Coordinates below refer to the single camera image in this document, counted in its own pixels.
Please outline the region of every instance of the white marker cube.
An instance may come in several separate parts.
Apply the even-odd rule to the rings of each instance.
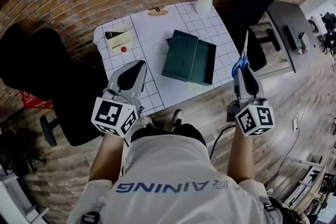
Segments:
[[[262,135],[275,126],[271,106],[249,104],[237,113],[236,119],[245,136]]]
[[[134,105],[97,97],[91,122],[101,132],[124,138],[137,119]]]

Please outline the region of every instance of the scissors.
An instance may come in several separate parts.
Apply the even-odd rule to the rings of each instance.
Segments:
[[[250,63],[247,59],[247,42],[248,42],[248,30],[246,32],[243,52],[241,53],[241,55],[239,57],[239,60],[234,64],[234,66],[232,68],[232,77],[233,78],[235,76],[235,73],[236,73],[236,70],[237,70],[238,67],[240,67],[241,70],[243,71],[246,66],[250,65]]]

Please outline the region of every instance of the green box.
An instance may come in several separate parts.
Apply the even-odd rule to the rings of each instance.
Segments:
[[[185,82],[211,85],[215,54],[215,45],[175,30],[162,75]]]

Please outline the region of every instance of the gray desk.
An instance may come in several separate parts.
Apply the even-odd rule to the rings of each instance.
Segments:
[[[297,72],[301,68],[307,66],[310,62],[314,61],[314,59],[317,57],[317,54],[320,53],[318,48],[318,40],[314,36],[309,22],[304,16],[300,6],[288,2],[274,1],[268,7],[267,13],[279,32],[293,71]],[[300,55],[296,51],[292,50],[290,48],[287,36],[283,31],[283,28],[286,25],[292,26],[297,34],[306,32],[312,46],[316,45],[316,48],[312,47],[309,53],[304,55]]]

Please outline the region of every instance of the vase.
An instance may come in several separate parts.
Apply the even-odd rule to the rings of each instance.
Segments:
[[[197,0],[195,10],[198,14],[206,14],[212,7],[212,0]]]

